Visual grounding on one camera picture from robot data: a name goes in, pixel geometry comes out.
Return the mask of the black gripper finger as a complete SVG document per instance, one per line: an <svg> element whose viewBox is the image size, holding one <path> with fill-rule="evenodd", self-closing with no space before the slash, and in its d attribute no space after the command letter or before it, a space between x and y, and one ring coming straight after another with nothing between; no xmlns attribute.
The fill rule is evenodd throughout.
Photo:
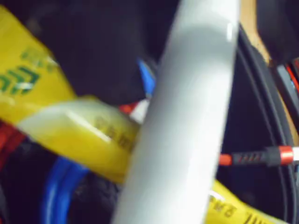
<svg viewBox="0 0 299 224"><path fill-rule="evenodd" d="M145 98L138 61L158 62L176 0L30 0L30 20L74 91L113 105Z"/></svg>
<svg viewBox="0 0 299 224"><path fill-rule="evenodd" d="M256 19L258 34L276 64L299 57L297 0L258 0Z"/></svg>

